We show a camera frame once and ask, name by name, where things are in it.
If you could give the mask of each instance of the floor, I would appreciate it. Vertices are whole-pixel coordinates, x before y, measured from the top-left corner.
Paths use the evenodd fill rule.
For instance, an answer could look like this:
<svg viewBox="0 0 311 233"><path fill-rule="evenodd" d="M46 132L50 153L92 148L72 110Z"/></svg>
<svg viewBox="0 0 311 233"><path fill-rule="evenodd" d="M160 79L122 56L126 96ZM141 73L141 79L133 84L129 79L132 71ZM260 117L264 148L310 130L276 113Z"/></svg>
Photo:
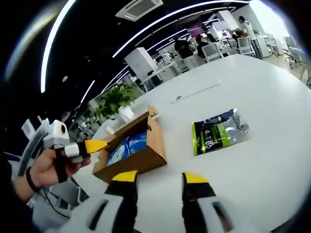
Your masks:
<svg viewBox="0 0 311 233"><path fill-rule="evenodd" d="M300 67L293 67L293 69L290 68L290 62L288 59L286 59L285 61L285 58L287 57L287 55L282 55L282 56L271 56L271 57L266 57L264 58L263 60L266 61L266 62L269 62L277 67L280 67L282 69L285 69L287 70L288 72L290 72L291 74L293 74L295 77L299 78L300 77ZM303 74L303 78L302 78L302 82L303 83L307 83L307 80L308 80L308 72L307 70L305 69L305 72Z"/></svg>

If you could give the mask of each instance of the green plant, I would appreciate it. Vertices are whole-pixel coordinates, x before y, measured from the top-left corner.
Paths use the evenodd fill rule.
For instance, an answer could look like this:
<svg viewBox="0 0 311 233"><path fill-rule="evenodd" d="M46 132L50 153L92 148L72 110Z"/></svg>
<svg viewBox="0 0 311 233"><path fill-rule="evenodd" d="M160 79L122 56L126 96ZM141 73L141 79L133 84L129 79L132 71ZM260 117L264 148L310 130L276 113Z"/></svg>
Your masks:
<svg viewBox="0 0 311 233"><path fill-rule="evenodd" d="M134 101L135 87L128 84L118 84L97 98L99 107L95 110L95 115L100 118L102 115L106 119L114 119L114 114L118 113L121 106L129 106Z"/></svg>
<svg viewBox="0 0 311 233"><path fill-rule="evenodd" d="M259 32L256 29L254 29L253 31L255 35L259 35Z"/></svg>

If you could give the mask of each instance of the hand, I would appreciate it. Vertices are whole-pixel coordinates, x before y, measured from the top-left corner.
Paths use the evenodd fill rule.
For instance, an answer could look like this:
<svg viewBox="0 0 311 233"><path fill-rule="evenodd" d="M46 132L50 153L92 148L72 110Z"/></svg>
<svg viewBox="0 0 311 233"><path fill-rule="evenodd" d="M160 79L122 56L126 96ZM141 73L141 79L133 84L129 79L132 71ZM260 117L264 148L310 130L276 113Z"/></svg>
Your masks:
<svg viewBox="0 0 311 233"><path fill-rule="evenodd" d="M54 167L54 160L56 153L52 149L46 149L35 160L32 168L30 169L31 179L36 187L50 186L58 183L58 177ZM68 177L76 173L80 168L91 163L90 156L84 159L81 163L68 163L65 164Z"/></svg>

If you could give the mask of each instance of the yellow tip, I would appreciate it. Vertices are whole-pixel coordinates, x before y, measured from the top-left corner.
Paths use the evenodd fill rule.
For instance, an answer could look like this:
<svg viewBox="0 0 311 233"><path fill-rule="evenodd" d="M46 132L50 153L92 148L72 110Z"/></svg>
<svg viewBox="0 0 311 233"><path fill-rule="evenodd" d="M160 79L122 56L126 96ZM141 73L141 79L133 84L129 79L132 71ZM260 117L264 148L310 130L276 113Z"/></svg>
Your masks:
<svg viewBox="0 0 311 233"><path fill-rule="evenodd" d="M113 181L134 182L137 171L128 171L120 173L112 178Z"/></svg>
<svg viewBox="0 0 311 233"><path fill-rule="evenodd" d="M205 179L202 176L195 175L189 172L185 172L184 174L186 176L187 183L208 183L208 179Z"/></svg>
<svg viewBox="0 0 311 233"><path fill-rule="evenodd" d="M85 144L86 144L86 151L88 154L98 152L108 145L106 141L101 140L86 140Z"/></svg>

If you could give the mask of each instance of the air conditioner vent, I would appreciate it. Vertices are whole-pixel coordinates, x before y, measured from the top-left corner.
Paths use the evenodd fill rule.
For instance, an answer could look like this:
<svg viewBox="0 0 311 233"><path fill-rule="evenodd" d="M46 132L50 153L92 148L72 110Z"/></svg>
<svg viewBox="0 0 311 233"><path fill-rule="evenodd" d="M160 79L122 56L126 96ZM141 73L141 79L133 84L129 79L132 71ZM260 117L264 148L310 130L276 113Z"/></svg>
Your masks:
<svg viewBox="0 0 311 233"><path fill-rule="evenodd" d="M134 0L123 7L116 17L137 21L155 8L163 5L162 0Z"/></svg>

